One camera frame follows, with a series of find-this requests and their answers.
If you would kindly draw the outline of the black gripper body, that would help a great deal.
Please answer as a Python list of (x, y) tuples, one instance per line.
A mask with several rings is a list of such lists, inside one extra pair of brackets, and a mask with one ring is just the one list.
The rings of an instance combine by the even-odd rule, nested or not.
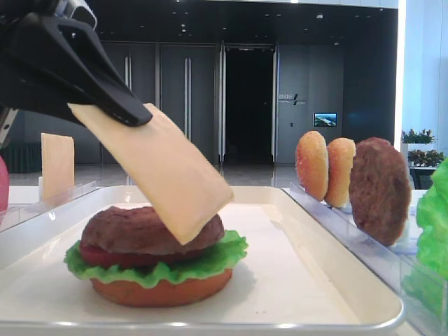
[(97, 18), (86, 1), (2, 1), (1, 2), (1, 108), (42, 113), (48, 116), (70, 116), (67, 103), (46, 87), (35, 83), (33, 74), (6, 54), (7, 38), (18, 22), (28, 14), (69, 18), (97, 26)]

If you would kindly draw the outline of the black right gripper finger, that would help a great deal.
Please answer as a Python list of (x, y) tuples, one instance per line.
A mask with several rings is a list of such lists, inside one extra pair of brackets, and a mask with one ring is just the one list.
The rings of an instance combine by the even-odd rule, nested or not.
[(84, 22), (30, 13), (10, 36), (10, 56), (64, 102), (93, 104), (126, 126), (152, 118)]

